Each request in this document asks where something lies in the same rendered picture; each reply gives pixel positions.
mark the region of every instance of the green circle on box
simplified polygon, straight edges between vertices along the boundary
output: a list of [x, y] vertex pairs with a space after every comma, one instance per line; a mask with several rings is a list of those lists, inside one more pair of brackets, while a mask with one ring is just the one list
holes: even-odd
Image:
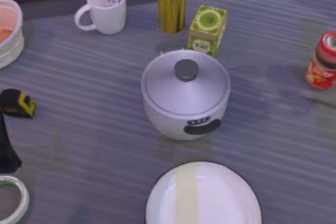
[[218, 17], [216, 14], [212, 12], [203, 13], [200, 16], [199, 22], [201, 23], [202, 26], [210, 28], [217, 25]]

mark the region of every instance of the table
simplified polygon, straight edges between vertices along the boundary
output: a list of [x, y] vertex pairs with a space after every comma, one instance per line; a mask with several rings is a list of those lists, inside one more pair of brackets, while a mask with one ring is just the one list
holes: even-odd
[[[32, 120], [6, 117], [23, 160], [15, 174], [31, 194], [21, 223], [144, 223], [157, 178], [183, 162], [228, 166], [255, 191], [264, 224], [334, 224], [336, 90], [316, 91], [303, 73], [320, 35], [336, 29], [336, 1], [192, 0], [227, 8], [218, 60], [232, 79], [223, 125], [195, 142], [162, 137], [140, 91], [158, 44], [186, 40], [156, 27], [156, 4], [131, 6], [115, 36], [78, 30], [73, 15], [24, 23], [22, 56], [0, 72], [38, 104]], [[0, 190], [0, 217], [18, 204]]]

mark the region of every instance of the gold cylinder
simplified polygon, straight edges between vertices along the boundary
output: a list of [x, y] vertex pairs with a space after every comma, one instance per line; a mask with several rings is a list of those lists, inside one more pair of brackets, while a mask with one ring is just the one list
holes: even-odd
[[185, 25], [186, 0], [157, 0], [158, 25], [165, 33], [178, 33]]

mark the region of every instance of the white cable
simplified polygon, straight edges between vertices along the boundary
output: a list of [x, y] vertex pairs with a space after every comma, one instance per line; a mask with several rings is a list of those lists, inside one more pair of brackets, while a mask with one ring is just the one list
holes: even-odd
[[21, 220], [28, 209], [29, 192], [19, 179], [12, 176], [0, 176], [0, 186], [1, 185], [15, 185], [21, 192], [21, 200], [17, 209], [6, 219], [0, 220], [0, 224], [16, 224], [19, 220]]

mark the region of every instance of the red can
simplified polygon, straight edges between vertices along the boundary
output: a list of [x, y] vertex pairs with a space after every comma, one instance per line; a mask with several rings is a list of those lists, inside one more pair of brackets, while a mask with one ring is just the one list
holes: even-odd
[[336, 31], [322, 35], [308, 64], [306, 81], [317, 89], [328, 89], [336, 83]]

